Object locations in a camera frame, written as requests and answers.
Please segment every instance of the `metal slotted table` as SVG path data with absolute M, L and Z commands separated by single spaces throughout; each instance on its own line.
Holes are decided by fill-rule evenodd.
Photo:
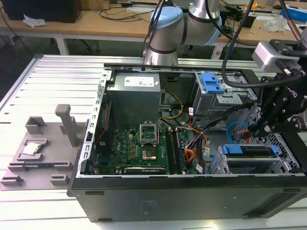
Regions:
M 42 116 L 59 122 L 57 104 L 70 104 L 77 122 L 89 117 L 104 63 L 140 64 L 138 57 L 37 56 L 0 103 L 0 178 L 15 154 L 28 117 Z M 180 59 L 180 65 L 219 68 L 218 60 Z M 251 61 L 229 61 L 228 67 L 263 73 Z M 0 192 L 0 229 L 307 229 L 307 199 L 269 219 L 217 219 L 91 223 L 75 198 L 66 190 Z

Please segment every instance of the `blue cable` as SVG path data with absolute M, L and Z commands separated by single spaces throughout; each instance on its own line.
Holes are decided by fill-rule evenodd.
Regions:
M 234 123 L 231 123 L 227 129 L 226 129 L 226 136 L 227 136 L 227 139 L 229 140 L 230 144 L 234 144 L 234 141 L 231 139 L 230 137 L 230 134 L 229 134 L 229 129 L 231 126 L 235 125 L 235 124 L 242 124 L 244 125 L 246 128 L 248 128 L 248 124 L 244 123 L 244 122 L 241 122 L 241 121 L 235 121 Z

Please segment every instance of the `wooden table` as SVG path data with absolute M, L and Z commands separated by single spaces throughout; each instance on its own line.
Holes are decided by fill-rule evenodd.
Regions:
M 255 0 L 259 6 L 266 7 L 266 0 Z M 300 7 L 307 7 L 307 3 L 303 2 L 288 2 L 288 4 Z M 114 14 L 121 12 L 123 9 L 110 9 L 107 12 Z M 112 18 L 122 18 L 133 15 L 133 12 L 121 12 L 116 15 L 111 15 Z M 92 40 L 112 40 L 112 41 L 136 41 L 142 42 L 148 31 L 148 22 L 150 13 L 140 15 L 144 20 L 134 22 L 116 22 L 104 19 L 99 16 L 98 11 L 82 11 L 76 23 L 59 23 L 47 22 L 47 26 L 32 28 L 27 26 L 22 21 L 11 21 L 7 15 L 4 17 L 10 27 L 19 36 L 33 37 L 50 37 L 55 38 L 59 51 L 62 55 L 68 55 L 68 48 L 65 39 L 92 39 Z M 267 32 L 264 29 L 264 21 L 255 20 L 253 26 L 243 28 L 240 34 L 240 40 L 245 42 L 258 42 L 262 40 L 271 40 L 280 38 L 282 33 L 283 39 L 293 40 L 294 36 L 291 31 L 285 32 Z M 13 33 L 9 30 L 2 18 L 0 18 L 0 35 L 12 36 Z M 213 59 L 218 59 L 217 53 L 225 46 L 228 39 L 224 36 L 218 38 L 216 49 L 214 49 Z

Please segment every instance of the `floor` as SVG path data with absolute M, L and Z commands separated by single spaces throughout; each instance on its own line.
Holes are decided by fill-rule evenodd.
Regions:
M 24 68 L 30 62 L 32 55 L 24 48 L 20 40 L 15 37 L 14 47 L 4 46 L 0 48 L 0 100 L 14 84 L 16 79 L 22 73 Z M 52 43 L 49 38 L 24 38 L 21 37 L 24 44 L 29 48 L 32 54 L 59 54 L 57 44 Z M 94 56 L 121 56 L 138 57 L 140 54 L 141 43 L 118 41 L 101 41 L 101 50 L 96 50 L 96 41 L 89 40 L 92 48 L 90 54 L 86 54 L 86 46 L 80 40 L 68 39 L 68 48 L 71 55 L 94 55 Z M 182 54 L 183 46 L 178 48 L 179 58 L 199 58 L 210 59 L 213 46 L 194 46 L 186 55 Z M 232 55 L 232 60 L 252 60 L 253 49 L 236 48 Z

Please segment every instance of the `blue latch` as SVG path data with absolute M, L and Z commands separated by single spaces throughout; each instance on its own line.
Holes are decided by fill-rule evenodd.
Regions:
M 229 154 L 243 154 L 239 145 L 224 145 L 228 149 Z
M 206 93 L 223 94 L 225 92 L 221 88 L 220 80 L 217 79 L 215 73 L 201 73 L 201 80 Z
M 223 151 L 223 154 L 228 154 L 229 152 L 228 152 L 228 148 L 227 148 L 227 146 L 226 145 L 224 145 L 223 147 L 222 147 L 222 151 Z
M 278 150 L 278 148 L 277 148 L 276 145 L 272 145 L 272 151 L 273 151 L 273 153 L 275 154 L 275 156 L 278 156 L 278 155 L 279 155 L 279 150 Z

